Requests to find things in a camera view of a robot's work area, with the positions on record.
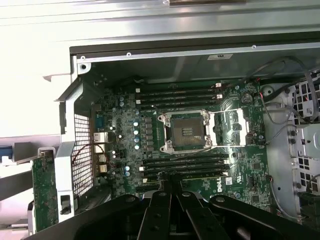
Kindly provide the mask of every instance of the white surface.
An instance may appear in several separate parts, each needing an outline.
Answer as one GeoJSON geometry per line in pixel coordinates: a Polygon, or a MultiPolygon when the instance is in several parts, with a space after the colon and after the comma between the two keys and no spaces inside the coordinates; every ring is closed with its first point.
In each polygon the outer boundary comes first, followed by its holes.
{"type": "Polygon", "coordinates": [[[1,240],[20,240],[28,236],[28,230],[6,229],[0,230],[1,240]]]}

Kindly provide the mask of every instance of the black memory slot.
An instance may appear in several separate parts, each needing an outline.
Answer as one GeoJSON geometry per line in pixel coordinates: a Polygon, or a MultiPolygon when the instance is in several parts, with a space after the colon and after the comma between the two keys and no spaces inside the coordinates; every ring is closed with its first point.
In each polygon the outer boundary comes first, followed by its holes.
{"type": "Polygon", "coordinates": [[[143,160],[144,164],[148,164],[150,162],[163,162],[163,161],[174,161],[176,159],[184,160],[184,159],[207,159],[211,158],[212,160],[220,160],[220,159],[227,159],[229,158],[228,154],[223,153],[212,153],[203,155],[201,153],[195,155],[186,155],[186,156],[179,156],[179,157],[163,157],[163,158],[147,158],[143,160]]]}
{"type": "Polygon", "coordinates": [[[186,108],[202,108],[202,107],[206,107],[206,106],[214,106],[214,105],[218,105],[220,103],[220,99],[219,100],[211,100],[211,101],[199,101],[199,103],[188,103],[188,102],[180,102],[180,103],[174,103],[174,104],[165,104],[165,105],[161,105],[161,104],[145,104],[145,105],[139,105],[137,104],[136,107],[143,110],[154,110],[155,108],[157,108],[158,110],[166,110],[166,109],[186,109],[186,108]]]}
{"type": "Polygon", "coordinates": [[[147,192],[151,190],[158,190],[159,184],[153,184],[153,185],[142,185],[135,187],[135,191],[138,193],[147,192]]]}
{"type": "MultiPolygon", "coordinates": [[[[181,175],[200,175],[200,174],[211,174],[215,173],[217,176],[222,176],[223,172],[226,171],[226,168],[206,168],[206,169],[191,169],[191,170],[186,170],[186,169],[180,169],[180,170],[175,170],[176,173],[179,173],[181,175]]],[[[158,173],[157,172],[150,172],[147,173],[145,172],[143,174],[143,177],[145,178],[154,178],[157,177],[158,173]]]]}
{"type": "Polygon", "coordinates": [[[175,106],[175,105],[185,105],[185,104],[212,104],[215,103],[216,100],[212,100],[212,99],[179,99],[179,98],[175,98],[175,99],[171,99],[171,100],[162,100],[162,101],[155,101],[155,102],[145,102],[145,103],[141,103],[138,104],[140,107],[147,107],[150,106],[150,104],[152,104],[154,107],[159,107],[161,105],[164,106],[175,106]]]}
{"type": "Polygon", "coordinates": [[[186,165],[174,165],[174,166],[158,166],[158,167],[148,167],[144,169],[143,173],[159,173],[159,172],[168,172],[168,171],[192,171],[192,170],[205,170],[205,169],[215,169],[222,168],[224,163],[196,163],[196,164],[186,164],[186,165]]]}
{"type": "Polygon", "coordinates": [[[149,96],[164,96],[164,95],[181,95],[181,94],[204,94],[204,93],[218,93],[219,88],[210,87],[195,87],[195,88],[180,88],[180,89],[165,89],[165,90],[144,90],[141,89],[142,93],[136,95],[140,98],[149,96]]]}
{"type": "Polygon", "coordinates": [[[164,96],[144,96],[140,97],[138,95],[135,96],[135,99],[140,100],[141,103],[144,102],[157,102],[163,100],[171,100],[171,99],[212,99],[217,95],[213,93],[193,93],[193,94],[179,94],[179,95],[164,95],[164,96]]]}
{"type": "Polygon", "coordinates": [[[180,165],[192,165],[192,164],[210,164],[210,163],[221,163],[224,164],[224,161],[220,158],[213,159],[212,157],[205,159],[179,159],[179,160],[172,160],[172,161],[153,161],[153,162],[147,162],[146,164],[143,164],[143,166],[148,168],[155,168],[155,167],[161,167],[161,166],[180,166],[180,165]]]}

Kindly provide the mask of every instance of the metal mesh panel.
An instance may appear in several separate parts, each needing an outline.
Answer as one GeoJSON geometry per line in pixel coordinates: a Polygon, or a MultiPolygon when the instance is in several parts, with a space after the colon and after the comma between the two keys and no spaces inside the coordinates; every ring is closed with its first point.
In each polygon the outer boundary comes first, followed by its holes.
{"type": "MultiPolygon", "coordinates": [[[[314,87],[315,87],[317,100],[320,103],[320,86],[319,84],[314,84],[314,87]]],[[[297,94],[296,94],[294,109],[297,110],[302,117],[306,117],[306,113],[310,115],[309,111],[313,109],[312,96],[311,96],[311,91],[310,91],[308,82],[305,81],[300,83],[299,85],[296,85],[295,89],[297,90],[297,94]]],[[[319,117],[317,117],[314,120],[314,122],[318,123],[319,117]]],[[[294,116],[294,124],[299,125],[299,124],[308,124],[308,123],[300,122],[299,119],[296,116],[294,116]]],[[[318,163],[318,161],[315,161],[312,158],[299,156],[298,166],[299,166],[299,173],[300,173],[300,183],[302,185],[302,188],[300,189],[300,191],[303,192],[306,190],[306,186],[308,182],[314,176],[313,174],[319,171],[320,164],[318,163]]],[[[316,192],[320,191],[317,180],[312,181],[311,188],[313,191],[316,191],[316,192]]]]}
{"type": "Polygon", "coordinates": [[[73,193],[79,196],[94,185],[89,121],[86,116],[74,115],[75,147],[72,151],[72,160],[77,152],[85,146],[72,164],[73,193]]]}
{"type": "MultiPolygon", "coordinates": [[[[315,84],[315,92],[317,96],[317,100],[320,103],[320,88],[319,84],[315,84]]],[[[307,81],[300,83],[299,85],[295,86],[295,89],[298,91],[296,94],[296,100],[295,100],[295,105],[293,106],[295,110],[298,111],[298,113],[301,115],[301,117],[305,117],[305,113],[308,112],[308,110],[312,110],[312,96],[310,92],[309,85],[307,81]]],[[[319,121],[319,117],[317,117],[314,120],[316,123],[319,121]]],[[[303,122],[300,122],[299,119],[294,116],[294,124],[299,125],[299,124],[304,124],[303,122]]]]}

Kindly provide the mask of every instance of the screw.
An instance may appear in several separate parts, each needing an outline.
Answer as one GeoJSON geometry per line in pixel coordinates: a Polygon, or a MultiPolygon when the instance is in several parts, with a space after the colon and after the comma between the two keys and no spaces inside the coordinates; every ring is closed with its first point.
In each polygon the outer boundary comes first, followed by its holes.
{"type": "Polygon", "coordinates": [[[225,199],[221,196],[218,196],[215,200],[219,203],[223,203],[225,201],[225,199]]]}
{"type": "Polygon", "coordinates": [[[182,196],[184,196],[184,197],[190,197],[191,194],[190,194],[190,192],[185,191],[185,192],[182,193],[182,196]]]}
{"type": "Polygon", "coordinates": [[[125,199],[125,201],[127,202],[127,203],[131,203],[131,202],[133,202],[135,200],[135,197],[133,197],[133,196],[129,196],[129,197],[127,197],[126,199],[125,199]]]}

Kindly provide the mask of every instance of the cable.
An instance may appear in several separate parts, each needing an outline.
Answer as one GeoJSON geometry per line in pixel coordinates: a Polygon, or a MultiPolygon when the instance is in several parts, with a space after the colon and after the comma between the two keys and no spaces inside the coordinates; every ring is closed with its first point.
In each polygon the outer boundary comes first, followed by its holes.
{"type": "Polygon", "coordinates": [[[106,161],[107,161],[108,163],[110,163],[112,166],[114,166],[114,164],[113,164],[110,160],[108,160],[108,156],[107,156],[106,152],[103,150],[103,148],[100,146],[100,144],[103,144],[103,143],[101,143],[101,142],[94,142],[94,143],[88,143],[88,144],[82,146],[82,147],[76,152],[76,154],[74,155],[73,160],[72,160],[72,165],[75,164],[78,155],[81,153],[81,151],[82,151],[83,149],[85,149],[85,148],[88,147],[88,146],[98,146],[98,147],[101,149],[102,153],[104,154],[106,161]]]}
{"type": "Polygon", "coordinates": [[[275,139],[276,137],[278,137],[280,135],[280,133],[287,127],[293,127],[293,128],[297,128],[296,125],[293,125],[293,124],[287,124],[287,125],[284,125],[282,128],[280,128],[279,131],[276,132],[276,134],[268,141],[265,142],[265,144],[269,144],[273,139],[275,139]]]}
{"type": "Polygon", "coordinates": [[[298,221],[298,217],[295,217],[295,216],[291,216],[289,215],[288,213],[286,213],[286,211],[280,206],[277,198],[276,198],[276,195],[275,195],[275,190],[274,190],[274,186],[273,186],[273,179],[270,180],[270,188],[271,188],[271,192],[272,192],[272,195],[273,195],[273,199],[275,201],[275,204],[277,205],[278,209],[280,210],[280,212],[286,216],[287,218],[289,219],[292,219],[292,220],[295,220],[295,221],[298,221]]]}
{"type": "Polygon", "coordinates": [[[196,152],[194,152],[194,153],[190,153],[190,154],[188,154],[188,155],[186,155],[186,156],[180,156],[180,157],[173,158],[172,160],[183,159],[183,158],[185,158],[185,157],[193,156],[193,155],[195,155],[195,154],[197,154],[197,153],[206,152],[206,151],[209,151],[209,150],[211,150],[211,148],[204,148],[204,149],[201,149],[201,150],[196,151],[196,152]]]}
{"type": "Polygon", "coordinates": [[[315,85],[313,82],[313,79],[309,73],[309,70],[307,69],[306,65],[297,57],[295,56],[281,56],[278,57],[276,59],[273,59],[271,61],[268,61],[267,63],[263,64],[262,66],[258,67],[257,69],[253,70],[252,72],[248,73],[245,77],[243,77],[241,80],[233,83],[233,84],[229,84],[227,87],[233,87],[237,84],[241,84],[241,83],[245,83],[247,80],[249,80],[251,77],[253,77],[254,75],[256,75],[257,73],[259,73],[260,71],[262,71],[263,69],[269,67],[272,64],[278,63],[278,62],[282,62],[285,60],[290,60],[293,61],[295,63],[297,63],[300,68],[303,71],[303,74],[308,82],[309,85],[309,89],[311,92],[311,96],[312,96],[312,103],[313,103],[313,114],[310,118],[311,121],[315,120],[318,116],[319,116],[319,103],[318,103],[318,98],[317,98],[317,94],[316,94],[316,89],[315,89],[315,85]]]}
{"type": "Polygon", "coordinates": [[[276,125],[283,125],[283,124],[286,124],[291,116],[291,113],[293,112],[293,109],[294,109],[294,105],[296,103],[296,96],[297,96],[297,91],[294,91],[294,96],[293,96],[293,102],[292,102],[292,106],[290,108],[290,112],[288,114],[288,117],[282,121],[282,122],[276,122],[272,119],[268,109],[267,109],[267,106],[266,106],[266,103],[265,103],[265,100],[264,100],[264,96],[262,95],[261,92],[260,93],[260,96],[261,96],[261,101],[262,101],[262,104],[263,104],[263,107],[264,107],[264,110],[265,110],[265,113],[267,114],[268,118],[270,119],[270,121],[273,123],[273,124],[276,124],[276,125]]]}
{"type": "Polygon", "coordinates": [[[316,178],[318,178],[318,177],[320,177],[320,174],[314,175],[314,176],[310,179],[310,181],[307,183],[307,185],[306,185],[306,187],[305,187],[305,190],[306,190],[308,193],[311,193],[311,192],[312,192],[312,190],[311,190],[311,188],[310,188],[312,181],[316,180],[316,178]]]}

